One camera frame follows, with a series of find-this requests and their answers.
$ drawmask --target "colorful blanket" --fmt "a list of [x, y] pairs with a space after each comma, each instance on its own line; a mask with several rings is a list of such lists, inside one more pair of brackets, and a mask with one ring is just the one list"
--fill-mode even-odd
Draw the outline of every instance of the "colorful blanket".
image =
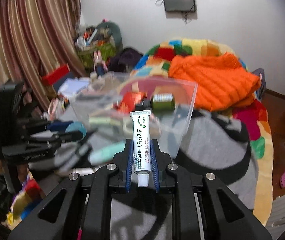
[[[221, 56], [226, 52], [237, 56], [229, 46], [210, 40], [173, 40], [151, 48], [137, 63], [131, 76], [161, 75], [168, 77], [170, 63], [176, 55]], [[245, 108], [230, 108], [223, 112], [240, 119], [249, 131], [251, 147], [257, 157], [259, 175], [256, 186], [254, 215], [265, 225], [272, 205], [273, 144], [266, 108], [258, 100]]]

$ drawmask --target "wall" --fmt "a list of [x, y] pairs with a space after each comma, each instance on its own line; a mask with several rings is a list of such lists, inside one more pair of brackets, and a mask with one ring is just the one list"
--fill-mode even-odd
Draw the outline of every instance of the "wall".
[[263, 67], [267, 87], [285, 95], [285, 0], [196, 0], [185, 25], [156, 0], [81, 0], [81, 23], [116, 22], [124, 46], [146, 52], [172, 38], [211, 39], [232, 47], [249, 70]]

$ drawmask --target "clear plastic bin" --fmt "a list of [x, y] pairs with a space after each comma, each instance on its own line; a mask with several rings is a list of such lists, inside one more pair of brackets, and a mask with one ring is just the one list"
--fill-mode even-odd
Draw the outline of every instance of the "clear plastic bin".
[[158, 76], [132, 77], [126, 73], [109, 72], [92, 84], [91, 90], [81, 92], [71, 102], [76, 117], [87, 129], [97, 128], [98, 145], [94, 150], [132, 138], [132, 119], [113, 109], [129, 91], [154, 94], [172, 93], [175, 111], [150, 116], [150, 138], [156, 138], [160, 150], [177, 156], [183, 135], [187, 132], [196, 98], [197, 84]]

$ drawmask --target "white tube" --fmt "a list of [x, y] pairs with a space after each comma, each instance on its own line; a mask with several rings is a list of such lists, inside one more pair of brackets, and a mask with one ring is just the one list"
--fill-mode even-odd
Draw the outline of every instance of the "white tube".
[[133, 161], [138, 177], [138, 187], [148, 187], [151, 172], [150, 158], [150, 110], [130, 112], [133, 121]]

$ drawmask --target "baseboard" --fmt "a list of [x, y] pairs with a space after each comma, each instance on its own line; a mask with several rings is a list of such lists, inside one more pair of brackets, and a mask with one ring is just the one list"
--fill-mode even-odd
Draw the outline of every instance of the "baseboard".
[[266, 89], [265, 93], [270, 94], [270, 95], [273, 95], [273, 96], [275, 96], [275, 97], [278, 97], [278, 98], [281, 98], [281, 99], [285, 100], [285, 95], [280, 94], [280, 93], [278, 93], [278, 92], [275, 92], [275, 91], [273, 91], [273, 90]]

